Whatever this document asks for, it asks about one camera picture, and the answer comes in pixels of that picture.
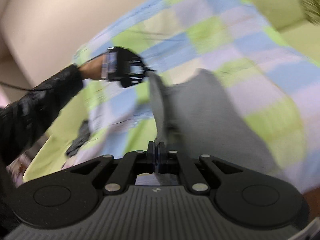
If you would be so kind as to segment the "black sleeved left forearm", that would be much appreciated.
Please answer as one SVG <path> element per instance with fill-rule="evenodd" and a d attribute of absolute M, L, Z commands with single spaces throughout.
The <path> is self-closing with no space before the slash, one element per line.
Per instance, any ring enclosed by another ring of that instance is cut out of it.
<path fill-rule="evenodd" d="M 1 164 L 7 167 L 31 148 L 82 88 L 80 71 L 72 64 L 1 109 Z"/>

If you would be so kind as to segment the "person's left hand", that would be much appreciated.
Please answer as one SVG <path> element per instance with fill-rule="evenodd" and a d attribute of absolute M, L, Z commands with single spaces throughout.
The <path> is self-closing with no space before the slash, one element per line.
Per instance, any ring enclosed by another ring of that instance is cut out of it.
<path fill-rule="evenodd" d="M 84 64 L 82 64 L 78 70 L 81 78 L 91 80 L 101 80 L 101 70 L 103 66 L 104 55 L 99 55 Z"/>

